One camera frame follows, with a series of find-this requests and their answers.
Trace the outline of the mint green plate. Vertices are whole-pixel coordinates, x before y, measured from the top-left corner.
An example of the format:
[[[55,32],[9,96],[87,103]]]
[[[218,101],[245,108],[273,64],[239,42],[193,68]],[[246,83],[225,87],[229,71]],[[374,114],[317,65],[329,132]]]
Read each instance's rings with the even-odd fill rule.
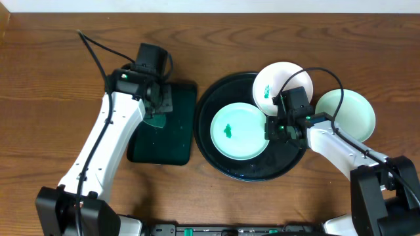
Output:
[[[333,115],[340,98],[340,89],[327,92],[318,100],[315,112],[326,112]],[[367,99],[357,92],[345,89],[343,103],[337,114],[336,122],[345,132],[359,142],[364,142],[375,130],[376,116]]]
[[[258,107],[243,102],[228,104],[211,121],[211,141],[229,159],[250,160],[269,144],[264,137],[265,123],[266,115]]]

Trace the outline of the mint green plate front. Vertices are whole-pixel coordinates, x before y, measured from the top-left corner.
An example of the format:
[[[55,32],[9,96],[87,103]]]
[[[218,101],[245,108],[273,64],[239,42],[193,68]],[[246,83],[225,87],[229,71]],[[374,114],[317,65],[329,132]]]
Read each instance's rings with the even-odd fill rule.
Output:
[[[264,137],[265,123],[266,115],[258,107],[243,102],[228,104],[211,121],[211,141],[229,159],[250,160],[269,144]]]

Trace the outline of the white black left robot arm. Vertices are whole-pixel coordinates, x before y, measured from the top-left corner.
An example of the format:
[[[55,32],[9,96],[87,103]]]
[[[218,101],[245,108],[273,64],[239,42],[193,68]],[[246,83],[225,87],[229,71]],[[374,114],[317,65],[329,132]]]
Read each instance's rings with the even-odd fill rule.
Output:
[[[106,78],[97,120],[72,167],[56,188],[35,200],[44,235],[140,235],[142,222],[108,204],[125,148],[145,117],[172,110],[165,72],[116,69]]]

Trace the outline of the green sponge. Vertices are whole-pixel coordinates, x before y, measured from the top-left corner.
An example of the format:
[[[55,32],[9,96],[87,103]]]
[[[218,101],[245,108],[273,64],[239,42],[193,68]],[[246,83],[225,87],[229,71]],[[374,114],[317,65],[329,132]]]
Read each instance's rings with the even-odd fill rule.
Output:
[[[146,116],[143,121],[152,127],[163,128],[166,124],[167,118],[165,114],[154,114]]]

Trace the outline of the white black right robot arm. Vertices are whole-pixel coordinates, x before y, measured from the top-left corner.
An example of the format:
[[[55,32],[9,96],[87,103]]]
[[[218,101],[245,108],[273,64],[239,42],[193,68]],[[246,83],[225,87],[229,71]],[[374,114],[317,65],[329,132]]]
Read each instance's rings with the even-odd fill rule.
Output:
[[[350,181],[351,213],[323,223],[326,235],[419,234],[419,179],[410,159],[365,146],[326,113],[267,117],[264,129],[268,140],[324,156]]]

